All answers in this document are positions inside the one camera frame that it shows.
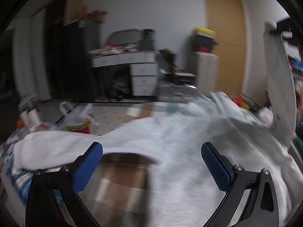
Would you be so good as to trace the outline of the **light grey hooded sweatshirt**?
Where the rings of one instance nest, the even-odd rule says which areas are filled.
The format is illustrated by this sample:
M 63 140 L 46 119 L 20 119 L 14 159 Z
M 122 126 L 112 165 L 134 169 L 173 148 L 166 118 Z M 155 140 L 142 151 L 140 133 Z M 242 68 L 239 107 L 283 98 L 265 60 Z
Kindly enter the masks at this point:
M 26 226 L 302 226 L 294 81 L 283 29 L 263 34 L 273 120 L 223 92 L 95 136 L 28 134 L 13 165 L 33 173 Z

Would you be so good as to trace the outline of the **wooden door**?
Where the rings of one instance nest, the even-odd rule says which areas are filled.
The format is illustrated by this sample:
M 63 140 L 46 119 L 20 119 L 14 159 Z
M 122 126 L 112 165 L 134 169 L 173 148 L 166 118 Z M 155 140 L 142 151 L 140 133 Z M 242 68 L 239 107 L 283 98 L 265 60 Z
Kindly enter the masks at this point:
M 246 23 L 240 0 L 205 0 L 208 28 L 216 32 L 219 58 L 215 89 L 230 96 L 242 91 L 246 57 Z

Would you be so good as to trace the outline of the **plaid bed sheet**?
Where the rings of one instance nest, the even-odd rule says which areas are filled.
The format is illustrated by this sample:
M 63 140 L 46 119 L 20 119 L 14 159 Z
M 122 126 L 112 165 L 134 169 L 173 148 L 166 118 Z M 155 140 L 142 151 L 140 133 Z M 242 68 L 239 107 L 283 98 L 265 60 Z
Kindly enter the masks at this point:
M 97 141 L 105 155 L 134 156 L 131 184 L 106 178 L 100 166 L 82 193 L 104 226 L 202 226 L 218 207 L 219 191 L 201 157 L 211 142 L 232 163 L 249 171 L 267 168 L 273 177 L 279 225 L 302 202 L 302 173 L 295 160 L 260 122 L 250 122 L 230 99 L 198 99 L 175 114 L 133 120 L 101 136 L 46 131 L 16 144 L 4 165 L 12 201 L 25 214 L 32 170 L 71 162 Z

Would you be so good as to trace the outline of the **white tall cabinet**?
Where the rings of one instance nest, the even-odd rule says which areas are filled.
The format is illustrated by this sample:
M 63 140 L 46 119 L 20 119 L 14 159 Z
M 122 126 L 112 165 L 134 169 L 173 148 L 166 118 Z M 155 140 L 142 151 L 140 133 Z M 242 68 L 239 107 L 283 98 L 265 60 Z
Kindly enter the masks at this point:
M 218 72 L 218 56 L 212 53 L 195 52 L 196 86 L 199 93 L 215 91 Z

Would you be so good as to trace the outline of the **white drawer desk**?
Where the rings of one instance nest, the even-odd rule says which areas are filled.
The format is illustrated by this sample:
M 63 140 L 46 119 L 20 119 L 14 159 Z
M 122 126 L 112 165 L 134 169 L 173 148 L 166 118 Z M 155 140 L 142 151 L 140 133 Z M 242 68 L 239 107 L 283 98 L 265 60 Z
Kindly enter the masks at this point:
M 91 64 L 99 70 L 103 91 L 126 91 L 132 97 L 156 95 L 159 82 L 156 51 L 95 56 Z

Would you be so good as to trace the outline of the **black wardrobe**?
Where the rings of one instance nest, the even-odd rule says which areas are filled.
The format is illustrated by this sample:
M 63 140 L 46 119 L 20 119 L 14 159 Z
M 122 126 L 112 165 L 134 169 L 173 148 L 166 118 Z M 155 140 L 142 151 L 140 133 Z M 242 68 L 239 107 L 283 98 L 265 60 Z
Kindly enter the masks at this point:
M 89 52 L 100 46 L 100 27 L 90 19 L 78 19 L 65 26 L 63 15 L 61 7 L 46 9 L 45 63 L 51 96 L 88 103 L 97 91 Z

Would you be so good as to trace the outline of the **cardboard box on wardrobe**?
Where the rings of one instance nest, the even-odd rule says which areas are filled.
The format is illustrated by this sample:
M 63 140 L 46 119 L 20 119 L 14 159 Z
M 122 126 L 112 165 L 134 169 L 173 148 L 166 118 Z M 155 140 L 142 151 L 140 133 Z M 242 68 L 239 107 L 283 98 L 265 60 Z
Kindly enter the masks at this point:
M 97 23 L 103 23 L 106 21 L 106 15 L 108 15 L 107 11 L 95 10 L 92 13 L 88 13 L 87 18 Z

